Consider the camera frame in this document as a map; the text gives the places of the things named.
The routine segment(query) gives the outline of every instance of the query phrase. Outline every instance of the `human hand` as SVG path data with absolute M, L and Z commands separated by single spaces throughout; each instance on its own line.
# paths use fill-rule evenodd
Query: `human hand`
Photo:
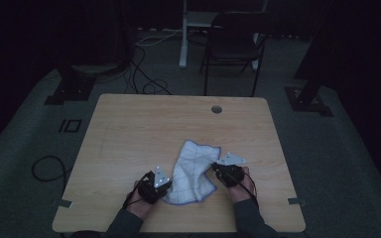
M 150 214 L 150 211 L 153 208 L 153 206 L 154 204 L 150 204 L 147 201 L 145 201 L 138 193 L 138 189 L 135 189 L 134 194 L 132 195 L 129 201 L 129 205 L 126 207 L 126 210 L 144 220 L 145 218 L 147 218 L 148 214 Z
M 242 167 L 242 170 L 246 175 L 244 176 L 244 179 L 241 182 L 241 184 L 244 185 L 250 192 L 253 193 L 255 189 L 255 184 L 253 184 L 252 180 L 249 177 L 250 176 L 249 168 Z M 227 190 L 228 190 L 228 193 L 230 194 L 230 197 L 233 203 L 251 198 L 250 194 L 239 184 L 236 186 L 228 187 Z

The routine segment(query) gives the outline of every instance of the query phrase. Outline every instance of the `white cloth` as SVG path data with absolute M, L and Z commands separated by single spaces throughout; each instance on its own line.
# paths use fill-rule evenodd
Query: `white cloth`
M 185 141 L 173 170 L 173 184 L 163 201 L 172 205 L 202 202 L 216 191 L 205 171 L 221 154 L 219 147 Z

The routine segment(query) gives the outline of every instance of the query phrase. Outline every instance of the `table top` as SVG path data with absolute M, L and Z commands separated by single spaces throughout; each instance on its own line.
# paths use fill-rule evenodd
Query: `table top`
M 265 99 L 126 94 L 100 96 L 63 194 L 72 205 L 59 207 L 54 230 L 106 231 L 135 180 L 156 166 L 172 176 L 186 140 L 246 159 L 265 222 L 280 232 L 305 230 L 300 206 L 288 202 L 297 195 Z M 206 174 L 216 192 L 184 206 L 159 201 L 141 232 L 235 232 L 228 193 Z

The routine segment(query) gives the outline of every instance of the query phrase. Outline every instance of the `tripod base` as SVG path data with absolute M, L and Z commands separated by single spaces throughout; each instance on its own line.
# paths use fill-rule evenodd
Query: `tripod base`
M 294 111 L 306 111 L 306 112 L 318 112 L 324 117 L 333 117 L 332 112 L 328 106 L 325 106 L 317 95 L 309 104 L 302 102 L 299 98 L 302 93 L 301 88 L 297 87 L 285 87 L 287 97 L 289 98 L 290 104 Z
M 62 80 L 54 95 L 48 96 L 45 105 L 63 105 L 65 101 L 87 101 L 94 82 L 95 78 L 81 79 L 78 85 L 67 89 Z

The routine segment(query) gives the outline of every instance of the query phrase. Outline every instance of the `wire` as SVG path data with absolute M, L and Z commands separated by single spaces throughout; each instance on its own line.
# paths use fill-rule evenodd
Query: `wire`
M 145 50 L 140 48 L 140 47 L 136 47 L 136 49 L 140 50 L 142 52 L 142 57 L 139 59 L 138 63 L 134 63 L 132 60 L 131 60 L 131 63 L 135 66 L 135 69 L 133 70 L 133 73 L 132 73 L 132 78 L 129 78 L 129 80 L 127 80 L 127 84 L 135 90 L 135 93 L 136 94 L 156 94 L 156 93 L 160 93 L 162 91 L 165 91 L 167 92 L 168 94 L 170 95 L 173 95 L 168 89 L 168 84 L 164 81 L 164 80 L 161 80 L 161 79 L 152 79 L 150 76 L 148 76 L 144 70 L 141 69 L 140 65 L 141 63 L 143 62 L 144 58 L 145 58 Z M 141 72 L 142 75 L 144 75 L 144 77 L 148 80 L 148 82 L 146 82 L 144 84 L 144 86 L 142 87 L 141 90 L 138 89 L 138 86 L 137 86 L 137 72 Z M 148 88 L 151 87 L 153 89 L 152 92 L 149 92 L 148 91 Z
M 123 94 L 126 93 L 126 91 L 128 91 L 128 88 L 129 88 L 129 81 L 131 80 L 131 76 L 132 76 L 132 69 L 131 69 L 131 63 L 128 63 L 128 71 L 129 71 L 129 76 L 126 77 L 126 73 L 123 74 L 123 78 L 125 79 L 125 82 L 126 82 L 126 87 L 125 87 L 125 90 L 123 91 Z
M 311 238 L 311 236 L 308 235 L 308 233 L 306 231 L 303 231 L 302 232 L 307 238 Z
M 140 201 L 142 198 L 138 199 L 138 200 L 135 200 L 135 201 L 132 201 L 132 202 L 129 202 L 132 198 L 132 196 L 134 195 L 136 189 L 138 188 L 138 186 L 141 185 L 142 181 L 144 180 L 144 178 L 146 178 L 147 176 L 149 175 L 149 173 L 146 173 L 144 174 L 141 179 L 139 179 L 139 181 L 137 182 L 137 184 L 134 186 L 134 189 L 132 189 L 131 192 L 128 193 L 128 196 L 126 196 L 126 199 L 125 201 L 123 202 L 123 205 L 122 205 L 122 209 L 126 209 L 126 207 L 128 207 L 128 205 L 130 204 L 133 204 L 135 202 L 138 202 Z
M 173 32 L 172 34 L 170 34 L 170 35 L 168 35 L 168 36 L 151 36 L 151 37 L 144 38 L 144 39 L 142 39 L 141 41 L 137 42 L 137 43 L 135 44 L 135 46 L 137 46 L 137 47 L 152 47 L 152 46 L 155 46 L 156 44 L 158 44 L 158 43 L 160 43 L 160 42 L 162 42 L 162 41 L 164 41 L 164 40 L 166 40 L 166 39 L 168 39 L 168 38 L 173 37 L 173 36 L 174 36 L 175 34 L 177 34 L 180 30 L 181 30 L 181 29 L 177 29 L 175 32 Z M 149 45 L 140 45 L 140 43 L 145 42 L 145 41 L 147 41 L 147 40 L 149 40 L 149 39 L 154 39 L 154 38 L 161 38 L 161 39 L 158 40 L 158 41 L 156 41 L 156 42 L 153 43 L 153 44 L 149 44 Z
M 250 198 L 253 200 L 253 202 L 255 202 L 255 205 L 259 208 L 259 203 L 258 203 L 258 199 L 257 199 L 257 191 L 256 191 L 256 184 L 255 184 L 255 181 L 252 179 L 252 177 L 250 177 L 248 174 L 246 174 L 250 180 L 252 181 L 253 183 L 253 186 L 255 188 L 255 194 L 253 194 L 251 191 L 249 191 L 249 189 L 244 186 L 240 181 L 238 181 L 235 177 L 233 177 L 228 171 L 225 171 L 225 174 L 227 176 L 229 176 L 231 179 L 233 179 L 234 181 L 236 181 L 249 195 L 250 195 Z
M 48 160 L 48 159 L 53 159 L 53 160 L 56 160 L 60 163 L 61 165 L 61 168 L 62 168 L 62 171 L 63 171 L 63 174 L 62 175 L 59 175 L 57 177 L 54 177 L 54 178 L 40 178 L 37 173 L 36 173 L 36 166 L 44 161 L 44 160 Z M 66 170 L 65 166 L 64 166 L 64 162 L 56 157 L 56 156 L 45 156 L 45 157 L 41 157 L 40 159 L 38 159 L 36 162 L 33 163 L 32 165 L 32 169 L 31 169 L 31 172 L 32 172 L 32 175 L 35 179 L 39 180 L 39 181 L 43 181 L 43 182 L 49 182 L 49 181 L 54 181 L 54 180 L 57 180 L 57 179 L 60 179 L 60 178 L 63 178 L 63 189 L 62 189 L 62 195 L 64 195 L 64 190 L 66 189 L 66 184 L 67 184 L 67 174 L 70 173 L 72 171 L 72 168 L 70 168 L 69 170 Z

